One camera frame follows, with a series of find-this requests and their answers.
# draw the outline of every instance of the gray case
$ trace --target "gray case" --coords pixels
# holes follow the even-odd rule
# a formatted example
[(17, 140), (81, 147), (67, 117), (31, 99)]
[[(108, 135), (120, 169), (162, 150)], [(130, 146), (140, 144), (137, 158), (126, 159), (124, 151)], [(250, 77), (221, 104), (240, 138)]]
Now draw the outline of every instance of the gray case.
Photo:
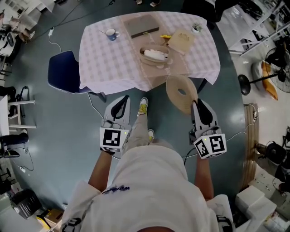
[(124, 25), (131, 38), (159, 30), (157, 21), (149, 14), (125, 21)]

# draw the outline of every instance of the person's foot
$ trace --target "person's foot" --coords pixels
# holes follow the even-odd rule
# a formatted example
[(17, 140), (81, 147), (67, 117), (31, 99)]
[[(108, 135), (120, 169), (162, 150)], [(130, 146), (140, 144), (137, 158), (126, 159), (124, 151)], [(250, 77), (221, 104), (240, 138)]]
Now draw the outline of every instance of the person's foot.
[(161, 1), (159, 1), (159, 3), (151, 2), (151, 3), (150, 3), (150, 6), (155, 7), (155, 6), (159, 5), (160, 2), (161, 2)]
[(32, 37), (33, 37), (34, 35), (35, 35), (35, 31), (34, 31), (33, 33), (31, 33), (31, 34), (30, 34), (30, 36), (29, 36), (29, 38), (28, 38), (28, 39), (29, 39), (29, 40), (31, 40), (31, 39), (32, 39)]
[(146, 97), (143, 97), (140, 101), (140, 106), (137, 115), (139, 116), (140, 114), (146, 114), (147, 107), (148, 107), (148, 99)]
[(152, 140), (155, 138), (154, 130), (149, 129), (148, 130), (148, 135), (149, 135), (149, 142), (152, 142)]
[(26, 129), (23, 129), (21, 132), (20, 132), (21, 134), (22, 133), (25, 133), (25, 134), (27, 134), (28, 135), (28, 132), (27, 132), (27, 130)]

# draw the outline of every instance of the blue mug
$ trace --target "blue mug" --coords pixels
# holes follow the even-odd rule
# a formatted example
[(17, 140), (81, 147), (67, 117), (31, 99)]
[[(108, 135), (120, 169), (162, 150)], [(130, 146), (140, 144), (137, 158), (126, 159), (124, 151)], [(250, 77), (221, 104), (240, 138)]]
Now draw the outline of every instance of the blue mug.
[(114, 41), (117, 37), (121, 35), (120, 32), (115, 31), (115, 29), (110, 28), (106, 31), (106, 36), (109, 40)]

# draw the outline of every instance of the fan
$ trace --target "fan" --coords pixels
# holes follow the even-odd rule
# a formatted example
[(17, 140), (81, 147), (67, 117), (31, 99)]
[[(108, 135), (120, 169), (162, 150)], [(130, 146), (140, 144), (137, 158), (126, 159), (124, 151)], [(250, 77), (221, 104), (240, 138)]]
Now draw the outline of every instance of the fan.
[(290, 55), (286, 49), (286, 43), (271, 49), (265, 58), (267, 77), (249, 81), (245, 75), (239, 75), (238, 80), (243, 95), (251, 91), (251, 84), (273, 77), (273, 83), (282, 91), (290, 92)]
[(290, 92), (290, 55), (286, 43), (271, 49), (265, 58), (268, 75), (277, 74), (272, 82), (282, 91)]

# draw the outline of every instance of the book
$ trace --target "book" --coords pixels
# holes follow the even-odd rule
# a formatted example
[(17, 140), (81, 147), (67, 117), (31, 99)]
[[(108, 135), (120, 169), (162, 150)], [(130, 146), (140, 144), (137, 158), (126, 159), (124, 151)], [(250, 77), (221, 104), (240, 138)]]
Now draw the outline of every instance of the book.
[(189, 51), (190, 47), (193, 45), (193, 42), (194, 35), (190, 31), (179, 28), (172, 35), (167, 45), (173, 50), (184, 55)]

